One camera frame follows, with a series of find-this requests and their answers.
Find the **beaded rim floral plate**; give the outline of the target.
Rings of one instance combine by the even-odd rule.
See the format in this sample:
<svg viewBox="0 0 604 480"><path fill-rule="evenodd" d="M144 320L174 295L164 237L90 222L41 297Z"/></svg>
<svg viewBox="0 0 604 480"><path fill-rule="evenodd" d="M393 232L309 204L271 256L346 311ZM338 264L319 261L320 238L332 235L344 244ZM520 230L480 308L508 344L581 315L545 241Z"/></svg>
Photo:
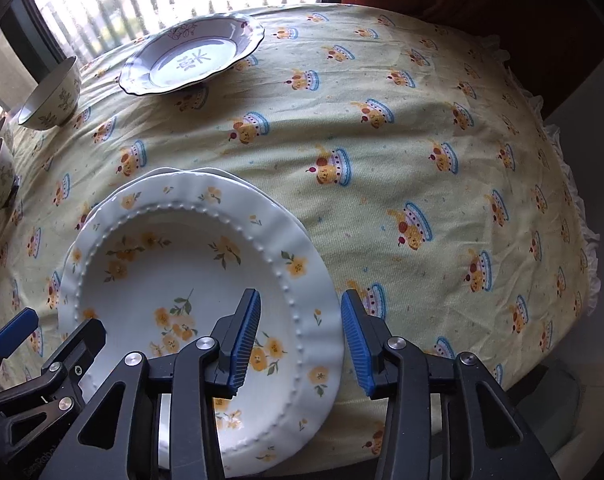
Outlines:
<svg viewBox="0 0 604 480"><path fill-rule="evenodd" d="M230 477L299 452L337 396L344 356L328 270L299 220L247 183L176 171L127 185L85 222L62 271L58 327L98 318L106 343L82 379L93 396L128 352L175 353L209 335L242 293L262 300L238 394L215 408Z"/></svg>

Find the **red pattern scalloped plate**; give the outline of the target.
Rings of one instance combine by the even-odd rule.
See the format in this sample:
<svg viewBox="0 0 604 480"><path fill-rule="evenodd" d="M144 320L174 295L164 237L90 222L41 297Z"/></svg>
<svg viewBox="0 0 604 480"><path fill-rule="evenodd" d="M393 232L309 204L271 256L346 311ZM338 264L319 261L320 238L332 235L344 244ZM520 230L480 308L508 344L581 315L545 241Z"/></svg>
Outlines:
<svg viewBox="0 0 604 480"><path fill-rule="evenodd" d="M124 63L121 89L130 96L162 96L201 84L251 55L264 26L240 13L191 18L165 28Z"/></svg>

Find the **large orange floral plate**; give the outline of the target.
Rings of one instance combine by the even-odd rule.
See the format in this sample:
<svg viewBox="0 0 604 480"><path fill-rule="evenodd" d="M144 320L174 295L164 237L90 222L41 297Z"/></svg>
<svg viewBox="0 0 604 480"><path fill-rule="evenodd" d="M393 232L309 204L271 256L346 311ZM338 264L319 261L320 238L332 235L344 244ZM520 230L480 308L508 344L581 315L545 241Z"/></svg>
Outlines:
<svg viewBox="0 0 604 480"><path fill-rule="evenodd" d="M236 176L236 174L232 174L229 171L219 169L219 168L214 168L214 167L201 167L201 168L195 168L195 169L179 169L179 168L165 166L165 167L151 169L151 170L147 171L145 174L142 174L141 176L134 178L130 182L120 185L118 188L116 188L114 191L112 191L106 198L101 200L101 202L96 203L96 205L94 205L92 208L89 209L84 222L86 223L89 220L92 220L96 216L98 209L102 205L107 203L109 200L111 200L111 198L116 196L117 192L125 190L125 188L128 188L129 186L133 185L134 183L137 183L138 181L142 181L147 178L157 176L158 174L176 174L176 172L192 172L193 174L215 174L215 176L222 177L222 178L225 178L228 180L234 180L234 181L239 182L242 185L246 186L247 188L251 188L251 190L258 192L259 194L268 198L275 206L277 206L282 211L284 211L295 222L295 224L302 230L302 232L305 234L305 236L309 240L311 240L311 236L309 235L308 230L305 228L302 221L299 220L298 218L296 218L295 214L293 214L291 211L289 211L287 208L285 208L285 206L281 205L281 203L278 203L277 200L274 200L272 197L270 197L268 194L266 194L264 191L262 191L260 188L258 188L251 182L244 180L244 179Z"/></svg>

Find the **yellow cake print tablecloth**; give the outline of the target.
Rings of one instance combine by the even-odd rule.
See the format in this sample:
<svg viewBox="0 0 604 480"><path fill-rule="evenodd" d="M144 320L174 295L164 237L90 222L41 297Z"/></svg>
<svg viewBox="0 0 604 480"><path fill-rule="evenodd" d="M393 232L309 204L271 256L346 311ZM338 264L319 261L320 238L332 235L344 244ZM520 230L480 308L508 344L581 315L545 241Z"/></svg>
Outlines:
<svg viewBox="0 0 604 480"><path fill-rule="evenodd" d="M503 387L594 306L597 259L570 170L495 51L363 6L257 18L256 51L199 87L125 93L119 76L142 37L82 62L64 126L8 126L19 189L0 212L0 326L24 307L40 324L3 362L0 390L40 374L68 336L59 288L89 209L165 166L251 182L302 221L337 298L355 290L436 356L476 353ZM319 430L264 471L377 457L386 407L345 354Z"/></svg>

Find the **dark window frame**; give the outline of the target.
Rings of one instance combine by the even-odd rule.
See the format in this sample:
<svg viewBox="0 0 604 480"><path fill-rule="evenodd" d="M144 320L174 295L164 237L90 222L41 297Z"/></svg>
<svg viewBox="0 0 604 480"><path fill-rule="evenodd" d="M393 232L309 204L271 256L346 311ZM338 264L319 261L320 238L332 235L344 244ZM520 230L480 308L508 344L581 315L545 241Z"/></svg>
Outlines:
<svg viewBox="0 0 604 480"><path fill-rule="evenodd" d="M0 16L0 118L17 114L65 58L35 0L12 0Z"/></svg>

